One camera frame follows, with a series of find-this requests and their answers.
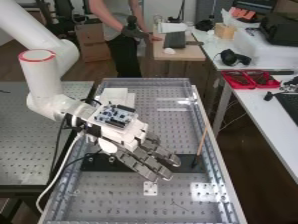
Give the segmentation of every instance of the keyboard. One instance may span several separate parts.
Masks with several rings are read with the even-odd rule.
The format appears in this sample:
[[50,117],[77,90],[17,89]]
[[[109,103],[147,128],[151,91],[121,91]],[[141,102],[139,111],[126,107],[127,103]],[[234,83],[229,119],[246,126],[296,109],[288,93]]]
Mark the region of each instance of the keyboard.
[[298,94],[278,93],[275,97],[298,126]]
[[182,49],[186,46],[185,32],[167,33],[165,35],[163,48]]

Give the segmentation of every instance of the black box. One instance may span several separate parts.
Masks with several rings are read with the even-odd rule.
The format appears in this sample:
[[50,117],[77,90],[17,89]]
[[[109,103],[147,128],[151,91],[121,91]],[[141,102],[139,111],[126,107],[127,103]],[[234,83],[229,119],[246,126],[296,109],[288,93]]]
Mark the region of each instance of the black box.
[[298,47],[298,14],[268,14],[260,22],[268,43]]

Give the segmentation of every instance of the robotic hand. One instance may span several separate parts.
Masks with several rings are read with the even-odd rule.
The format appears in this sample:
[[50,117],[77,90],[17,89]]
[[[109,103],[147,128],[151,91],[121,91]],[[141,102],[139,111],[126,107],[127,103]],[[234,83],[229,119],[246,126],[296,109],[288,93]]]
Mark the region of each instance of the robotic hand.
[[155,158],[174,167],[181,165],[179,158],[162,148],[158,136],[147,131],[147,124],[137,118],[133,108],[107,104],[97,108],[86,122],[77,118],[80,122],[74,123],[86,127],[86,135],[102,152],[115,157],[149,181],[157,182],[158,177],[170,180],[173,174]]

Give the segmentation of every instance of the red tray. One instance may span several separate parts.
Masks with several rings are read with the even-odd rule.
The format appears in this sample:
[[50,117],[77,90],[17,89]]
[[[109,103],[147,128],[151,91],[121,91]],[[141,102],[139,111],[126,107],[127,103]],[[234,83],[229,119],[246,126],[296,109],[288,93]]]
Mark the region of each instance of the red tray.
[[242,71],[222,71],[221,72],[225,80],[230,84],[232,89],[254,89],[255,82]]
[[248,79],[254,82],[256,88],[268,89],[280,87],[280,82],[278,82],[271,77],[268,72],[260,70],[247,70],[243,71],[243,73],[248,77]]

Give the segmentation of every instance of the white robotic arm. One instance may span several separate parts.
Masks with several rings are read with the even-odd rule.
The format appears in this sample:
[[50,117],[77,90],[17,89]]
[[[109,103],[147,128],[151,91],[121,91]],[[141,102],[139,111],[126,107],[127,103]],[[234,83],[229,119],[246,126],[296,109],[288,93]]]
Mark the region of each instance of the white robotic arm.
[[29,109],[53,121],[65,117],[68,125],[93,139],[103,153],[147,180],[170,180],[173,174],[155,157],[173,166],[181,165],[179,158],[161,147],[135,110],[109,103],[95,108],[62,94],[60,77],[78,59],[72,42],[58,40],[13,0],[0,0],[0,27],[29,49],[18,55],[30,91]]

